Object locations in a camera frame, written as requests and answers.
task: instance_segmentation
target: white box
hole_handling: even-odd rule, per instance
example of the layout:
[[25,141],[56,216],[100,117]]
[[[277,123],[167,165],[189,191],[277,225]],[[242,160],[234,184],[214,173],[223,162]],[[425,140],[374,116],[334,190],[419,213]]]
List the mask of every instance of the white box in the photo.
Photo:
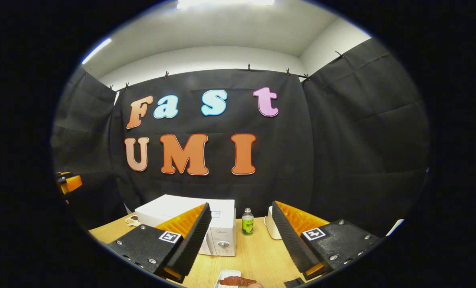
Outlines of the white box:
[[141,224],[157,226],[186,211],[208,203],[211,222],[199,254],[214,256],[236,255],[236,208],[234,199],[202,199],[163,195],[135,209]]

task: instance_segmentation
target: pink letter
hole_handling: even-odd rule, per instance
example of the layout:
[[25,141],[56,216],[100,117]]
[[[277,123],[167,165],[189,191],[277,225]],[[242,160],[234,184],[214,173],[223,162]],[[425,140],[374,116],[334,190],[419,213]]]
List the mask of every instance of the pink letter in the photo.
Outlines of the pink letter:
[[277,108],[271,107],[271,99],[276,99],[277,95],[271,93],[268,87],[254,91],[253,95],[257,97],[259,111],[266,117],[273,117],[279,113]]

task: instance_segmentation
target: orange letter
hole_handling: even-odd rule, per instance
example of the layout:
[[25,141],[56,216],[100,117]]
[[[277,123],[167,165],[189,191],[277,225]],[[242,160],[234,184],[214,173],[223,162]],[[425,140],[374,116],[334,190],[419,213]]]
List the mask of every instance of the orange letter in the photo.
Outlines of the orange letter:
[[149,138],[147,137],[140,137],[139,144],[140,144],[140,163],[135,161],[135,139],[134,138],[126,138],[124,140],[124,144],[126,144],[126,159],[128,160],[128,165],[134,171],[143,171],[147,168],[147,144],[149,143]]
[[256,171],[252,166],[252,143],[256,137],[252,134],[236,134],[231,137],[236,146],[236,162],[231,170],[234,175],[249,175]]
[[152,103],[152,96],[147,96],[131,104],[131,115],[129,117],[129,123],[128,125],[126,125],[126,128],[131,129],[140,125],[141,120],[139,119],[139,116],[140,117],[145,116],[145,112],[147,111],[146,103],[147,104]]
[[167,174],[174,174],[175,168],[172,167],[172,161],[180,173],[183,173],[188,160],[190,166],[187,171],[190,175],[207,175],[209,170],[205,167],[204,146],[207,136],[204,134],[194,134],[186,142],[185,149],[181,148],[174,135],[163,135],[159,138],[163,143],[163,167],[161,171]]

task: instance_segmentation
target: white wall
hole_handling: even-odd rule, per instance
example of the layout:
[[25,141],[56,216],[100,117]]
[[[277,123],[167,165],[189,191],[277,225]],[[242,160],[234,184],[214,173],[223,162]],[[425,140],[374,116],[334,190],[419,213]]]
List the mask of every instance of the white wall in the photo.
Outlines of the white wall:
[[300,59],[309,75],[339,57],[335,51],[343,54],[349,49],[371,38],[364,31],[342,18],[337,18],[304,51]]
[[212,69],[251,69],[311,75],[339,55],[371,38],[361,29],[342,18],[335,20],[304,51],[295,57],[279,52],[238,47],[208,46],[168,51],[137,60],[100,77],[106,86],[117,91],[126,86],[169,75]]
[[307,73],[300,58],[256,48],[236,46],[208,46],[169,51],[137,60],[100,77],[98,80],[117,91],[153,78],[212,69],[272,70],[303,75]]

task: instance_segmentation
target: white plate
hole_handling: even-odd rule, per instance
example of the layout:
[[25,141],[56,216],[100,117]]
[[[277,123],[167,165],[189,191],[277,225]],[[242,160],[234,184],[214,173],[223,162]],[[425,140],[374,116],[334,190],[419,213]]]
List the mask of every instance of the white plate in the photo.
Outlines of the white plate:
[[218,280],[215,283],[214,288],[238,288],[238,286],[229,286],[229,285],[220,285],[218,281],[223,280],[229,276],[238,276],[241,277],[241,272],[237,270],[222,270],[218,276]]

